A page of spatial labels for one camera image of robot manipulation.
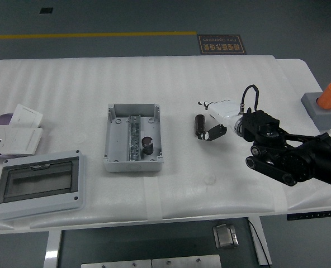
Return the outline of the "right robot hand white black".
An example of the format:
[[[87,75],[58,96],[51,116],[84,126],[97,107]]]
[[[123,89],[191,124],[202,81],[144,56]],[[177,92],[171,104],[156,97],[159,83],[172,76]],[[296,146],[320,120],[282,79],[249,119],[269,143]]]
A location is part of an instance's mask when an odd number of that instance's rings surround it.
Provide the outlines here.
[[[195,117],[195,135],[199,140],[213,141],[226,134],[227,130],[233,130],[242,137],[242,114],[239,106],[231,100],[219,102],[198,102],[204,106],[209,115],[219,124],[209,130],[205,130],[205,116],[198,114]]]

